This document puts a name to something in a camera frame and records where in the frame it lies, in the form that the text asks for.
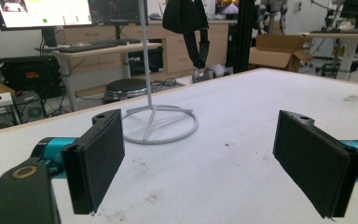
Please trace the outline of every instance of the vertical rod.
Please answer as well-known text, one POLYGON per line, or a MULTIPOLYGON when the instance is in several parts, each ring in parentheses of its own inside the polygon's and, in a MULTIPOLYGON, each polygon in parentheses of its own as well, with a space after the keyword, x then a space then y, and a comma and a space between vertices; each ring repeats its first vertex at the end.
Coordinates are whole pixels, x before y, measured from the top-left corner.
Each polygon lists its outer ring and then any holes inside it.
POLYGON ((234 60, 234 73, 248 69, 249 49, 252 45, 252 31, 255 23, 255 0, 240 1, 240 13, 237 24, 237 43, 234 60))
POLYGON ((148 101, 149 106, 151 107, 152 106, 152 88, 151 88, 151 85, 150 85, 149 56, 147 54, 146 21, 145 21, 145 4, 144 4, 144 0, 139 0, 139 10, 140 10, 140 15, 141 15, 142 43, 144 45, 147 101, 148 101))

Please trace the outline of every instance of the wooden cabinet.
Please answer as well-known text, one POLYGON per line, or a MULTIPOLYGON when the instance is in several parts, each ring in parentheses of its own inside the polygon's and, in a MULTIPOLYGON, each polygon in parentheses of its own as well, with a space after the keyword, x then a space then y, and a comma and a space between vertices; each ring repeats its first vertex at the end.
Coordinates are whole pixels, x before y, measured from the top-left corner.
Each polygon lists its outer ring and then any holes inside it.
MULTIPOLYGON (((114 26, 96 26, 82 28, 67 28, 56 34, 59 44, 88 43, 92 40, 115 38, 114 26)), ((211 45, 206 64, 226 63, 228 23, 210 23, 208 32, 211 45)), ((146 26, 147 39, 161 39, 163 48, 163 64, 165 77, 178 77, 193 73, 193 63, 188 57, 185 40, 182 35, 165 30, 161 23, 152 23, 146 26)), ((196 32, 197 41, 200 33, 196 32)), ((141 26, 124 26, 121 37, 142 39, 141 26)))

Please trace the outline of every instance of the white wire stand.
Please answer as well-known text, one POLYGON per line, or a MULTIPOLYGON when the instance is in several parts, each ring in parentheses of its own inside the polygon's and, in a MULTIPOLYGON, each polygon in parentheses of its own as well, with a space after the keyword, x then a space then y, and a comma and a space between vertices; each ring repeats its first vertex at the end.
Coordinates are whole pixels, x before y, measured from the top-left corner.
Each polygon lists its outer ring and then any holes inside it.
POLYGON ((142 27, 142 43, 144 46, 144 58, 145 58, 145 76, 146 76, 146 87, 147 87, 147 101, 148 105, 133 108, 127 110, 127 114, 123 116, 123 120, 133 116, 136 113, 140 113, 143 111, 150 111, 150 117, 145 127, 145 133, 142 138, 138 137, 129 137, 127 134, 124 133, 124 139, 137 143, 137 144, 144 144, 144 145, 158 145, 158 144, 166 144, 170 142, 175 142, 190 136, 193 132, 197 130, 199 127, 199 120, 197 116, 193 113, 192 109, 183 109, 178 106, 174 105, 153 105, 152 104, 152 91, 151 91, 151 84, 150 84, 150 70, 149 70, 149 58, 147 55, 147 41, 146 41, 146 24, 145 24, 145 5, 144 0, 139 0, 139 10, 141 15, 141 27, 142 27), (155 121, 155 116, 157 112, 170 112, 170 113, 182 113, 194 120, 193 126, 188 129, 188 131, 184 131, 183 133, 176 134, 172 137, 167 137, 163 139, 153 139, 150 140, 149 136, 152 131, 153 123, 155 121))

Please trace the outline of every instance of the desk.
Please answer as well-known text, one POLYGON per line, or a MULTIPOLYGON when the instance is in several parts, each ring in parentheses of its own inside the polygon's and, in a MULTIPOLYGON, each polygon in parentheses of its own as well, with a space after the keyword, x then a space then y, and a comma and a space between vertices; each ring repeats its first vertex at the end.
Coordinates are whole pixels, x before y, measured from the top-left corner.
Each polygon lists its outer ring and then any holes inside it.
MULTIPOLYGON (((62 223, 358 224, 358 183, 346 217, 321 219, 272 154, 281 109, 315 119, 337 139, 358 139, 357 83, 257 69, 158 92, 153 101, 194 109, 199 128, 166 145, 126 142, 126 157, 94 217, 73 215, 66 180, 54 179, 62 223)), ((0 174, 44 137, 80 136, 101 112, 125 114, 143 105, 145 96, 4 129, 0 174)))
MULTIPOLYGON (((156 49, 158 47, 161 47, 160 44, 154 44, 154 43, 148 43, 147 47, 149 49, 156 49)), ((143 44, 129 44, 126 46, 117 46, 114 48, 108 48, 108 49, 96 49, 96 50, 89 50, 89 51, 83 51, 78 53, 61 53, 56 52, 54 53, 54 56, 57 58, 57 61, 61 68, 62 73, 62 81, 66 88, 66 93, 68 95, 69 103, 71 105, 72 111, 77 111, 77 104, 76 104, 76 96, 75 92, 72 87, 71 82, 71 71, 69 69, 69 60, 73 59, 86 59, 91 57, 100 57, 104 55, 110 55, 110 54, 123 54, 124 55, 124 63, 123 63, 123 75, 124 78, 130 78, 130 65, 129 65, 129 58, 128 54, 129 52, 135 52, 143 50, 143 44)))
POLYGON ((348 33, 301 33, 303 36, 319 38, 335 38, 346 45, 345 53, 342 57, 341 66, 337 72, 337 79, 351 79, 351 64, 358 44, 358 34, 348 33))

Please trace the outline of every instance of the desk leg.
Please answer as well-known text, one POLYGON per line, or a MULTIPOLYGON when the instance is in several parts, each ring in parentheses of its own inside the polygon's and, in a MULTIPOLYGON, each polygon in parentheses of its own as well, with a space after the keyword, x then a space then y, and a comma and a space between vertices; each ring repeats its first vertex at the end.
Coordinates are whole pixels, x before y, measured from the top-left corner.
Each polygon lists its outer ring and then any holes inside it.
POLYGON ((344 56, 342 57, 341 66, 339 67, 337 73, 337 79, 349 80, 351 74, 351 64, 353 62, 353 56, 356 52, 356 46, 358 41, 352 39, 344 39, 342 42, 346 45, 346 48, 344 56))
POLYGON ((128 53, 123 53, 123 57, 124 57, 123 77, 124 78, 131 78, 129 54, 128 53))
POLYGON ((69 67, 68 67, 68 63, 66 61, 66 59, 64 58, 60 58, 60 57, 56 57, 58 64, 60 65, 60 69, 61 69, 61 74, 62 74, 62 82, 63 85, 65 85, 65 89, 66 89, 66 95, 68 96, 69 99, 69 104, 71 106, 71 111, 77 111, 77 103, 76 103, 76 97, 75 97, 75 92, 74 92, 74 88, 72 87, 72 82, 70 80, 71 78, 71 72, 69 71, 69 67))

